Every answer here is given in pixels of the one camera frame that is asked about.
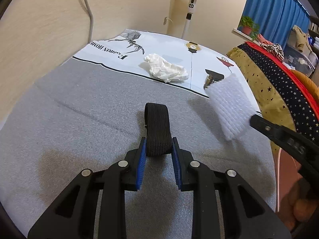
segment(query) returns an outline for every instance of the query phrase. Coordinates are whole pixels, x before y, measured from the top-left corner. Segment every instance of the yellow fabric with stars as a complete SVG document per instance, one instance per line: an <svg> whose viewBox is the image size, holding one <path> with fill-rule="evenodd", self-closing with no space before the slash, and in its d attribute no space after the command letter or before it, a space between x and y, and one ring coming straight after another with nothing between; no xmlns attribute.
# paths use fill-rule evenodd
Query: yellow fabric with stars
<svg viewBox="0 0 319 239"><path fill-rule="evenodd" d="M229 51L227 56L237 64L246 78L246 81L256 98L262 116L274 124L283 125L296 131L291 113L288 110L286 103L249 56L237 47ZM271 148L272 155L275 159L279 152L279 146L271 142Z"/></svg>

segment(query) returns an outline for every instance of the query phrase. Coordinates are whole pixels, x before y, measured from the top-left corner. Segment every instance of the silver screw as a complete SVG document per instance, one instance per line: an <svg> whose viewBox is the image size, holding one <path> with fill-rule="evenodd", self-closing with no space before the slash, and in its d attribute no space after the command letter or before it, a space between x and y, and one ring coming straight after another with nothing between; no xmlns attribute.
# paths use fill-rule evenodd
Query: silver screw
<svg viewBox="0 0 319 239"><path fill-rule="evenodd" d="M85 169L81 172L82 176L86 177L89 176L91 174L91 171L89 169Z"/></svg>
<svg viewBox="0 0 319 239"><path fill-rule="evenodd" d="M227 175L230 176L230 177L235 177L236 174L237 174L237 172L234 171L234 170L228 170L228 171L227 171Z"/></svg>
<svg viewBox="0 0 319 239"><path fill-rule="evenodd" d="M119 161L119 167L126 167L129 163L125 160Z"/></svg>
<svg viewBox="0 0 319 239"><path fill-rule="evenodd" d="M197 161L191 161L190 162L190 166L192 166L192 167L198 167L199 165L200 165L200 163L197 162Z"/></svg>

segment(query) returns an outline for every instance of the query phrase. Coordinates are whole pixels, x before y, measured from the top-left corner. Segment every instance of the terracotta pot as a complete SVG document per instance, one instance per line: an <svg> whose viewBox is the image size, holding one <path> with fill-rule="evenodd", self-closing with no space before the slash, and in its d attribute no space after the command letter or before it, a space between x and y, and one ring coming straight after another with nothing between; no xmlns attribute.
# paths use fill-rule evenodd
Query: terracotta pot
<svg viewBox="0 0 319 239"><path fill-rule="evenodd" d="M250 33L251 33L251 30L252 29L250 27L245 26L245 27L242 28L241 32L246 34L247 36L249 36Z"/></svg>

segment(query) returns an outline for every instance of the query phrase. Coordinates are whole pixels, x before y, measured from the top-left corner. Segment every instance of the gray cable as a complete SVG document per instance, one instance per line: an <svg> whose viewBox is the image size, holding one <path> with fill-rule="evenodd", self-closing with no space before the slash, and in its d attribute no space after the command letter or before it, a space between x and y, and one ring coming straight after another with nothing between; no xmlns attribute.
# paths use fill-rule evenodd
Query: gray cable
<svg viewBox="0 0 319 239"><path fill-rule="evenodd" d="M89 42L90 43L92 41L92 32L93 32L93 14L92 11L90 9L89 3L87 2L87 0L84 0L85 6L87 7L87 12L89 13L90 16L90 31L89 31Z"/></svg>

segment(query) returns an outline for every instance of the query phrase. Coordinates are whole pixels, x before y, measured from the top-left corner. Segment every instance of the potted plant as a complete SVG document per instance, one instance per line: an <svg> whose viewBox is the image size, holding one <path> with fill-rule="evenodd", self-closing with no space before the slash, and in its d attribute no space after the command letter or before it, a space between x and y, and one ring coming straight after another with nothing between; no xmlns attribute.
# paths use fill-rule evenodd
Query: potted plant
<svg viewBox="0 0 319 239"><path fill-rule="evenodd" d="M247 36L250 36L251 32L253 31L253 36L256 36L255 34L259 30L258 24L254 23L252 18L249 16L242 16L239 22L239 27L242 27L241 32L246 34Z"/></svg>

